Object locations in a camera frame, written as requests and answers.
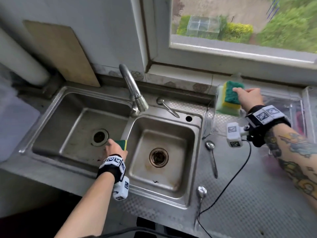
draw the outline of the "faucet spout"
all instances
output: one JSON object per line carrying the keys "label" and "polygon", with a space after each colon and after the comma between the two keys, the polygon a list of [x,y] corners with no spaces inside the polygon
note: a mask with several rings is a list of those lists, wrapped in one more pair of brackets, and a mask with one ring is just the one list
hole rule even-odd
{"label": "faucet spout", "polygon": [[132,74],[130,73],[128,67],[124,64],[119,65],[119,70],[123,76],[130,94],[134,97],[135,103],[140,112],[144,112],[149,108],[149,105],[145,101],[145,98],[141,95],[141,92],[133,79]]}

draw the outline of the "checkered metal surface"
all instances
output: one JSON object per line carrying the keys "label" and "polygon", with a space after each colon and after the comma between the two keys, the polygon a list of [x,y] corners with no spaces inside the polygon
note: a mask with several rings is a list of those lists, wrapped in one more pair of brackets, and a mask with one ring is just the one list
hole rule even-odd
{"label": "checkered metal surface", "polygon": [[[188,107],[185,103],[168,100],[167,104],[171,108],[199,113],[203,117],[206,109],[203,106]],[[211,114],[208,115],[206,134],[210,130]],[[225,125],[233,121],[237,121],[237,118],[218,116],[217,132],[206,139],[216,144],[214,155],[218,179],[213,176],[210,155],[204,147],[204,141],[200,142],[195,181],[190,206],[187,209],[173,207],[131,192],[126,200],[115,203],[117,208],[197,237],[208,237],[198,224],[194,228],[199,204],[196,188],[199,185],[207,188],[208,194],[202,203],[202,209],[205,209],[213,203],[243,165],[249,152],[247,143],[239,149],[232,149],[228,146],[226,138],[222,136]],[[261,148],[252,146],[248,164],[230,184],[216,205],[201,215],[200,222],[214,238],[297,238],[315,237],[317,234],[315,225],[317,216],[313,209],[302,194],[293,187],[276,160],[268,155],[266,146]]]}

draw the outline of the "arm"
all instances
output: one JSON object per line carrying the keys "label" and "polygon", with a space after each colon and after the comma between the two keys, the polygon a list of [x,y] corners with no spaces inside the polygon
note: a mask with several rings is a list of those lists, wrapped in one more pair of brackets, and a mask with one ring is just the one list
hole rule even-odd
{"label": "arm", "polygon": [[[109,139],[105,158],[111,154],[119,154],[125,160],[128,152],[123,151],[116,142]],[[55,238],[101,235],[113,185],[114,176],[112,173],[101,174],[71,212]]]}
{"label": "arm", "polygon": [[[256,105],[264,105],[259,88],[234,88],[233,91],[237,92],[246,112]],[[277,124],[271,128],[264,141],[295,187],[317,209],[317,144],[308,142],[286,124]]]}

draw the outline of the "forearm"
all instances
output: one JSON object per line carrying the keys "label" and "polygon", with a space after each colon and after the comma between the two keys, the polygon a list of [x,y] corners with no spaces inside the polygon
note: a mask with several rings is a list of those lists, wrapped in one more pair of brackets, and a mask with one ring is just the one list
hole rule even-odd
{"label": "forearm", "polygon": [[274,126],[264,140],[295,187],[317,207],[317,145],[286,124]]}
{"label": "forearm", "polygon": [[101,174],[79,201],[55,238],[99,236],[105,223],[113,185],[114,176],[111,173]]}

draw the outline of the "small sink basin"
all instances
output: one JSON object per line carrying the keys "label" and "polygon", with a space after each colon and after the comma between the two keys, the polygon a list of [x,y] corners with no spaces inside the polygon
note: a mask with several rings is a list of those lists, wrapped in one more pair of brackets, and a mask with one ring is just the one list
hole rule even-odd
{"label": "small sink basin", "polygon": [[32,151],[97,172],[107,138],[121,139],[130,110],[122,103],[68,93],[46,122]]}
{"label": "small sink basin", "polygon": [[197,130],[195,126],[154,117],[136,119],[127,141],[126,166],[131,185],[187,206]]}

